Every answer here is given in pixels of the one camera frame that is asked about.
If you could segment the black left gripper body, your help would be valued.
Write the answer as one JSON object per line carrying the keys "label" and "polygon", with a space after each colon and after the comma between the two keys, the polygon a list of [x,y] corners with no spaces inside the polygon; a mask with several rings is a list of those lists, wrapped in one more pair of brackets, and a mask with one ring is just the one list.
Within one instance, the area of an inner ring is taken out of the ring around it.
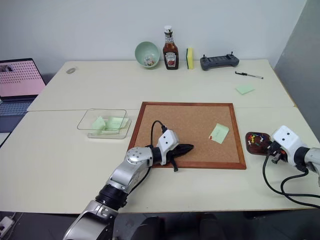
{"label": "black left gripper body", "polygon": [[166,162],[169,163],[177,157],[185,154],[185,144],[177,145],[173,150],[169,150],[166,154]]}

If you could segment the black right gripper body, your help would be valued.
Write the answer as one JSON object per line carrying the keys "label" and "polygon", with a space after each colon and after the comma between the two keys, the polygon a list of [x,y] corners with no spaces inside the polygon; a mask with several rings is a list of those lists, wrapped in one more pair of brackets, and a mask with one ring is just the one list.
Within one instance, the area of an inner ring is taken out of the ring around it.
{"label": "black right gripper body", "polygon": [[281,148],[279,143],[269,140],[266,147],[265,160],[271,160],[272,163],[278,163],[279,161],[287,163],[288,156],[287,153]]}

